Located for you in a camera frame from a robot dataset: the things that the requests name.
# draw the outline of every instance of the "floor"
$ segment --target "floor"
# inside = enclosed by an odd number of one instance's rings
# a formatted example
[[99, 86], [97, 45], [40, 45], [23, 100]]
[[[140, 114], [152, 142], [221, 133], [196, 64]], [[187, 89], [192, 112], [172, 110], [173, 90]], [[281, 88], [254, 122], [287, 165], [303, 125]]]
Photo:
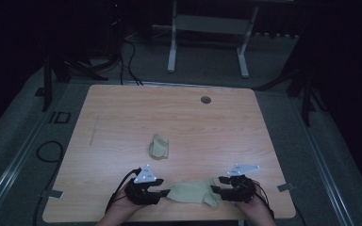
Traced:
[[[170, 32], [156, 29], [153, 41], [146, 42], [138, 34], [127, 37], [136, 52], [132, 57], [132, 73], [144, 85], [188, 85], [231, 88], [253, 88], [276, 78], [283, 68], [296, 39], [254, 36], [246, 53], [251, 76], [241, 78], [233, 42], [227, 45], [208, 41], [190, 41], [194, 34], [183, 34], [178, 46], [174, 73], [167, 73]], [[131, 59], [133, 46], [125, 44], [123, 58]], [[102, 62], [95, 58], [93, 63]], [[33, 74], [0, 120], [0, 225], [51, 225], [41, 215], [46, 199], [40, 201], [56, 164], [41, 162], [36, 150], [48, 140], [67, 147], [84, 98], [91, 84], [120, 84], [120, 68], [114, 65], [100, 71], [106, 82], [91, 80], [74, 73], [68, 84], [54, 82], [54, 102], [41, 112], [42, 97], [34, 96], [42, 86], [42, 70]], [[125, 71], [123, 82], [135, 86]], [[311, 126], [300, 118], [302, 97], [286, 95], [288, 82], [267, 91], [257, 91], [263, 117], [286, 180], [295, 186], [292, 199], [302, 215], [278, 219], [277, 225], [362, 225], [362, 177], [349, 149], [331, 116], [313, 102]], [[69, 123], [49, 120], [54, 112], [71, 113]], [[52, 147], [47, 157], [58, 157]], [[93, 225], [93, 222], [60, 223], [59, 225]], [[237, 222], [166, 222], [163, 225], [237, 225]]]

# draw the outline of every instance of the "person's left hand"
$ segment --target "person's left hand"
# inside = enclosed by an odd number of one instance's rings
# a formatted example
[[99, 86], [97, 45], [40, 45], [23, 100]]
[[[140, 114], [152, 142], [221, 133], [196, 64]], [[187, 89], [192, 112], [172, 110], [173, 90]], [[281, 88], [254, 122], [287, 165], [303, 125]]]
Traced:
[[111, 204], [104, 217], [96, 224], [97, 226], [120, 225], [130, 218], [136, 211], [146, 206], [135, 205], [128, 200], [124, 191], [126, 186], [127, 185], [123, 186], [122, 189], [119, 190], [115, 198], [117, 201]]

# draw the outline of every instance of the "round hole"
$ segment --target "round hole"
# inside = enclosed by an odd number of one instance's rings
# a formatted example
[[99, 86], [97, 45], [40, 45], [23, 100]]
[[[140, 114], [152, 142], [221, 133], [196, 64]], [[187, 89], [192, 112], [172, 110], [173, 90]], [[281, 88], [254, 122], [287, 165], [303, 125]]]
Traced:
[[208, 96], [203, 96], [203, 97], [201, 98], [201, 102], [202, 102], [203, 104], [210, 104], [211, 99], [210, 99], [210, 97], [208, 97]]

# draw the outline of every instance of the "table leg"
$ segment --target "table leg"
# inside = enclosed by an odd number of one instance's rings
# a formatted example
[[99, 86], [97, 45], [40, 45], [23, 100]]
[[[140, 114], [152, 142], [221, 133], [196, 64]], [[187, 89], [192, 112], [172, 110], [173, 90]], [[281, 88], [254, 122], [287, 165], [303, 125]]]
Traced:
[[243, 78], [249, 77], [248, 66], [246, 65], [246, 59], [245, 59], [245, 51], [246, 51], [246, 46], [248, 45], [249, 38], [251, 38], [252, 28], [255, 23], [255, 17], [257, 15], [257, 12], [258, 12], [258, 7], [255, 7], [254, 11], [252, 13], [251, 20], [246, 27], [243, 44], [242, 44], [242, 46], [237, 48], [237, 56], [238, 56], [238, 61], [239, 61], [240, 74]]
[[176, 44], [176, 19], [177, 19], [177, 1], [173, 0], [173, 25], [172, 25], [172, 46], [170, 47], [169, 55], [169, 64], [167, 66], [167, 72], [173, 73], [175, 71], [175, 57], [177, 54], [177, 44]]

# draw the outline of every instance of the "beige cloth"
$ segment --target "beige cloth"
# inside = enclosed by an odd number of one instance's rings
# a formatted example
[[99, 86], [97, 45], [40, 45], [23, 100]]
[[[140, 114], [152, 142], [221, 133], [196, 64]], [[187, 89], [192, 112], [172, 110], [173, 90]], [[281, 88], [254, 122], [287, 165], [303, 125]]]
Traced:
[[160, 137], [159, 134], [154, 135], [154, 140], [149, 145], [149, 154], [154, 159], [162, 159], [169, 157], [169, 140]]
[[177, 202], [207, 203], [212, 207], [217, 207], [222, 197], [213, 193], [210, 186], [214, 185], [213, 179], [176, 183], [166, 188], [170, 190], [167, 198]]

